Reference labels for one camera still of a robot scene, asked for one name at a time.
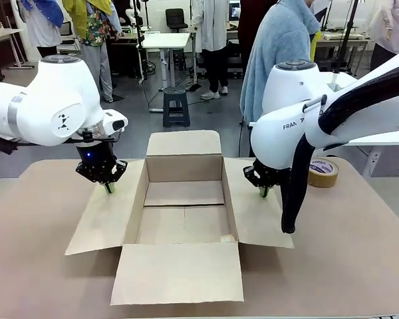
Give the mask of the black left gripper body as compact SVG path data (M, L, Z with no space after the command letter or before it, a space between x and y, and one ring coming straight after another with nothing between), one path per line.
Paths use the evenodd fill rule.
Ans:
M77 147L80 162L98 164L107 169L116 161L110 142L99 142L89 147Z

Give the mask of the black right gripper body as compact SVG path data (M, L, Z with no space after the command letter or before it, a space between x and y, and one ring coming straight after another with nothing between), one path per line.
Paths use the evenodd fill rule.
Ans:
M253 162L253 167L255 169L255 174L258 175L261 180L264 181L265 178L279 178L280 180L280 185L282 186L283 184L289 183L290 180L290 169L285 168L285 169L274 169L267 167L266 165L262 164L259 160L255 160Z

